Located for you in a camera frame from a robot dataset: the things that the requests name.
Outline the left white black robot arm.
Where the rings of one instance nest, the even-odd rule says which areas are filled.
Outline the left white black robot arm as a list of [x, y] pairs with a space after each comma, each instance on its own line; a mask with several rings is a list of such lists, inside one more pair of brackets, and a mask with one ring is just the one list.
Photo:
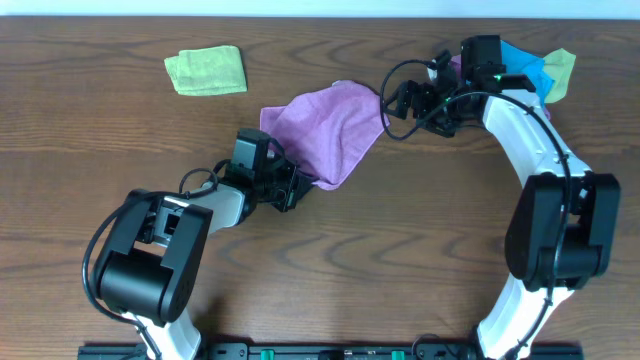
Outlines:
[[239, 137], [231, 158], [203, 168], [200, 187], [131, 191], [85, 250], [81, 277], [89, 303], [135, 327], [147, 359], [196, 359], [203, 338], [187, 304], [208, 237], [242, 223], [260, 204], [293, 209], [314, 177], [274, 138]]

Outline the purple microfiber cloth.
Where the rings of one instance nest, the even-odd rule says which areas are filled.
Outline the purple microfiber cloth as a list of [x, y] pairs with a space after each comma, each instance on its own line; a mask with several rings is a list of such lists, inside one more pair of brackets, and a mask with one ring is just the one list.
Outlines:
[[379, 96], [350, 80], [260, 112], [260, 130], [325, 191], [344, 183], [389, 123], [380, 115]]

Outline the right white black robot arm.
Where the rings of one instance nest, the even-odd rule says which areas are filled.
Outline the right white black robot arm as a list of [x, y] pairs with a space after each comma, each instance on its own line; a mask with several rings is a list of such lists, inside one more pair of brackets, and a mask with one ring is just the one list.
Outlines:
[[473, 121], [498, 141], [522, 186], [505, 235], [509, 276], [457, 359], [526, 359], [556, 308], [610, 260], [621, 188], [575, 157], [550, 124], [529, 77], [511, 73], [498, 48], [443, 51], [423, 61], [429, 81], [380, 94], [382, 118], [413, 117], [414, 129], [451, 138]]

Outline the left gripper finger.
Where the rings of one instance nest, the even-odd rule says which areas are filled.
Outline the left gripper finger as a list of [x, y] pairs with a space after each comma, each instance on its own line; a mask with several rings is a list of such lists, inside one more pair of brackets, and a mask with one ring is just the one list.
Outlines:
[[293, 210], [298, 201], [301, 200], [313, 187], [316, 179], [313, 176], [302, 172], [296, 172], [289, 184], [287, 195], [284, 201], [284, 211]]
[[286, 156], [284, 147], [278, 142], [278, 140], [275, 138], [270, 138], [269, 143], [275, 147], [275, 151], [274, 160], [267, 167], [267, 170], [273, 173], [296, 173], [298, 170], [298, 164], [290, 160]]

